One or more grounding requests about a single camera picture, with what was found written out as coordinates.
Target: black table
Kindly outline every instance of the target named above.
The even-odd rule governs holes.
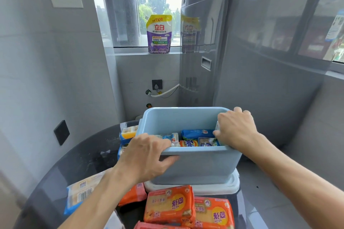
[[[138,121],[127,123],[128,127],[135,125],[138,125]],[[63,214],[67,200],[67,186],[116,164],[120,145],[119,133],[120,125],[114,125],[87,138],[66,153],[32,192],[14,228],[58,228],[68,218]],[[238,210],[236,194],[212,197],[229,199],[236,228],[246,228],[242,212]],[[126,229],[133,229],[137,221],[143,221],[144,207],[145,201],[117,207],[118,215]]]

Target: white lid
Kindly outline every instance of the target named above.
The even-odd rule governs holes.
[[[165,189],[169,187],[175,187],[179,185],[156,185],[151,181],[144,183],[144,188],[147,192]],[[239,191],[240,180],[239,173],[235,169],[234,172],[230,175],[230,179],[227,183],[224,184],[207,184],[207,185],[191,185],[194,195],[204,196],[204,195],[230,195],[235,194]]]

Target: forearm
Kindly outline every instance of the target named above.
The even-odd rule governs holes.
[[[279,151],[263,135],[250,157],[290,199],[312,228],[342,228],[344,192]]]
[[[131,176],[114,166],[59,229],[103,229],[119,201],[134,184]]]

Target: barcode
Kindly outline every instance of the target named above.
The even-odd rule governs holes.
[[[84,201],[86,199],[86,197],[88,197],[92,193],[92,191],[93,191],[93,188],[89,188],[86,191],[79,193],[78,194],[78,203]]]
[[[83,188],[84,186],[86,186],[86,181],[80,183],[80,188]]]

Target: electrical outlet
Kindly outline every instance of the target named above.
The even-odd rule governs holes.
[[[65,120],[61,121],[60,124],[54,129],[54,133],[58,139],[58,143],[60,146],[62,146],[70,134]]]
[[[152,88],[153,90],[162,90],[162,80],[152,80]]]

